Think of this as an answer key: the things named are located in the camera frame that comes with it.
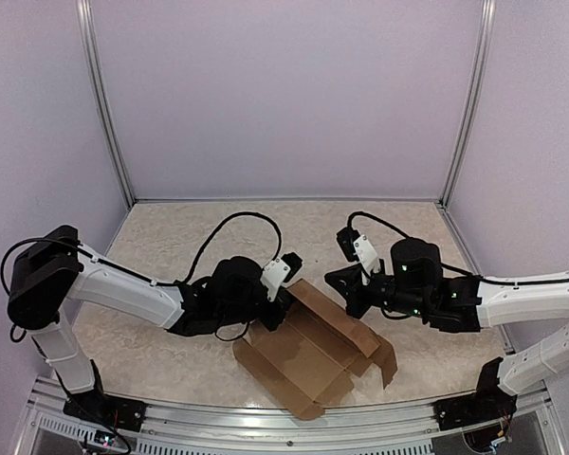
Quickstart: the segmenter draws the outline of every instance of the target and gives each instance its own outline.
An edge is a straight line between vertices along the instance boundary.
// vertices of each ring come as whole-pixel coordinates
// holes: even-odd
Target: open cardboard box
[[[279,329],[253,322],[249,338],[233,344],[234,356],[285,408],[302,420],[324,414],[354,388],[372,363],[385,388],[396,373],[388,341],[305,280],[288,289],[296,299]]]

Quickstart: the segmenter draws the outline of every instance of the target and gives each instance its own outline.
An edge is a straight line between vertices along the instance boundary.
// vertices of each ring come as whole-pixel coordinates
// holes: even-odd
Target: lavender wall
[[[481,6],[93,2],[137,196],[437,199]]]
[[[62,223],[105,249],[125,215],[88,80],[74,2],[0,0],[0,259]],[[9,342],[0,286],[0,453],[38,372]]]
[[[498,2],[452,216],[482,271],[569,267],[569,2]],[[516,324],[522,349],[562,321]],[[548,381],[569,443],[569,373]]]

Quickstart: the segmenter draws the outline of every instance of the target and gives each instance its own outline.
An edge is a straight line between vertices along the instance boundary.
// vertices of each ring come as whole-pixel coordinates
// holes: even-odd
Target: cardboard box
[[[234,356],[293,415],[311,420],[337,405],[354,388],[351,374],[363,375],[372,363],[385,388],[396,373],[388,341],[309,282],[288,288],[297,299],[283,324],[269,332],[253,322],[249,338],[233,343]]]

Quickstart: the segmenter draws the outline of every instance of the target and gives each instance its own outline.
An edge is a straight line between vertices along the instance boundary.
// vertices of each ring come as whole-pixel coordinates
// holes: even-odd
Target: speckled tabletop
[[[342,299],[323,281],[326,272],[348,265],[335,241],[349,213],[366,210],[441,247],[444,262],[465,266],[440,214],[429,203],[382,202],[212,202],[137,204],[125,221],[108,256],[163,280],[182,279],[196,250],[212,229],[239,210],[272,217],[283,232],[283,252],[303,258],[298,274],[326,295]],[[383,258],[398,240],[372,221],[357,219]],[[207,248],[195,277],[212,273],[221,259],[236,254],[265,264],[274,252],[271,227],[254,218],[232,221]],[[372,366],[343,406],[407,401],[471,390],[483,364],[502,355],[493,331],[442,334],[419,319],[385,319],[371,309],[363,321],[395,346],[398,372],[384,391],[379,370]],[[220,333],[230,337],[240,330]],[[113,310],[85,303],[74,331],[89,357],[95,359],[107,391],[140,398],[188,404],[275,408],[277,403],[233,357],[231,346],[213,336],[185,338]]]

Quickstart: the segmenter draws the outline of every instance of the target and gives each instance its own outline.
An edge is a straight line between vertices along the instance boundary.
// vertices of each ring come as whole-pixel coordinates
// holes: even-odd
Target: robotic arm
[[[376,306],[388,319],[422,318],[449,333],[479,332],[525,320],[569,319],[569,271],[524,279],[484,278],[442,264],[438,246],[403,232],[405,238],[391,248],[394,272],[387,275],[367,237],[350,225],[349,221],[338,233],[338,243],[355,264],[326,274],[325,280],[345,298],[346,312],[354,318]],[[444,278],[444,268],[464,276]],[[451,429],[511,418],[518,393],[567,368],[569,323],[520,353],[488,362],[475,393],[436,402],[439,426]]]
[[[10,319],[29,332],[57,373],[68,396],[66,414],[132,431],[139,431],[146,405],[103,392],[96,365],[82,351],[64,316],[64,299],[91,301],[183,337],[217,335],[221,327],[248,327],[255,319],[273,331],[293,301],[281,286],[302,266],[295,253],[275,258],[264,268],[236,256],[192,284],[158,282],[108,261],[80,243],[78,231],[70,226],[58,227],[33,243],[13,265]]]

